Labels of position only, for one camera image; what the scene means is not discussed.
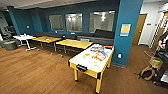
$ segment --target white table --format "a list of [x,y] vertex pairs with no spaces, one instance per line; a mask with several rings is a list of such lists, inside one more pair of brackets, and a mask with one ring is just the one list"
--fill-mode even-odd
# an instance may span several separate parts
[[18,36],[13,36],[13,37],[16,38],[16,39],[18,39],[18,40],[20,40],[21,44],[19,46],[21,46],[21,45],[27,45],[28,49],[26,49],[26,51],[36,48],[36,47],[31,48],[30,44],[28,42],[29,39],[33,39],[33,38],[36,38],[36,37],[30,36],[30,35],[18,35]]
[[77,68],[77,65],[83,66],[83,69],[84,67],[86,67],[87,69],[82,72],[97,79],[96,93],[99,93],[103,72],[106,67],[110,67],[114,47],[112,49],[104,49],[103,54],[105,54],[106,58],[102,60],[93,58],[96,54],[101,53],[91,51],[92,47],[99,47],[99,45],[92,45],[88,49],[84,50],[83,52],[70,59],[69,66],[71,68],[74,68],[75,81],[78,81],[78,70],[80,70]]

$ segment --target doorway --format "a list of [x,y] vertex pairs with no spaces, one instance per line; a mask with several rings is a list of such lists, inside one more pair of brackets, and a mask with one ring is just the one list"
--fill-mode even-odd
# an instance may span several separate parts
[[158,47],[158,39],[159,37],[163,34],[164,30],[165,30],[165,26],[163,25],[165,22],[165,19],[168,19],[168,12],[164,13],[164,16],[162,17],[162,20],[160,21],[159,25],[158,25],[158,30],[156,31],[155,35],[154,35],[154,42],[153,45],[151,47],[151,49],[155,52],[157,47]]
[[141,33],[142,33],[143,25],[145,23],[146,15],[147,14],[140,14],[139,15],[139,19],[138,19],[138,22],[137,22],[137,26],[136,26],[136,30],[135,30],[135,34],[134,34],[132,44],[138,45],[139,38],[140,38]]

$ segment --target bag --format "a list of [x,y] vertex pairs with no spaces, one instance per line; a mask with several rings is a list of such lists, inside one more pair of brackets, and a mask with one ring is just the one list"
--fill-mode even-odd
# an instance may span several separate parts
[[152,79],[152,77],[155,75],[155,69],[153,67],[148,66],[144,68],[139,74],[136,75],[139,75],[139,79],[143,78],[148,81]]
[[149,61],[153,68],[160,69],[163,64],[163,61],[160,58],[152,57]]

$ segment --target backpack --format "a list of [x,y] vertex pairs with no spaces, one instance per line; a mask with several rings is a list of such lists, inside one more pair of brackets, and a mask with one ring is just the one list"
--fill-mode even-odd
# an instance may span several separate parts
[[144,68],[139,74],[136,74],[136,75],[139,75],[138,79],[143,78],[148,81],[152,79],[152,77],[155,75],[155,69],[153,67],[148,66]]

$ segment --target wooden table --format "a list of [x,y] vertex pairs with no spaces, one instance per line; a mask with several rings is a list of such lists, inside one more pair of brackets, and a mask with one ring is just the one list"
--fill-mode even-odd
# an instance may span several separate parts
[[41,47],[43,48],[43,44],[42,42],[45,42],[45,43],[54,43],[54,49],[55,49],[55,52],[56,52],[56,45],[55,45],[55,41],[58,41],[58,40],[61,40],[61,38],[54,38],[54,37],[48,37],[48,36],[42,36],[42,37],[38,37],[38,38],[34,38],[32,40],[35,40],[35,41],[40,41],[40,44],[41,44]]
[[92,58],[97,52],[92,52],[90,50],[91,47],[70,59],[69,66],[71,68],[74,68],[75,81],[78,81],[78,70],[80,70],[79,68],[77,68],[77,65],[83,66],[83,68],[87,68],[87,70],[83,71],[83,73],[97,79],[96,93],[99,93],[103,72],[106,69],[106,67],[110,67],[114,47],[112,49],[104,49],[106,58],[103,61]]
[[63,41],[56,42],[56,44],[64,45],[64,51],[66,53],[66,48],[65,48],[66,46],[86,49],[87,47],[89,47],[92,44],[92,42],[66,39],[66,40],[63,40]]

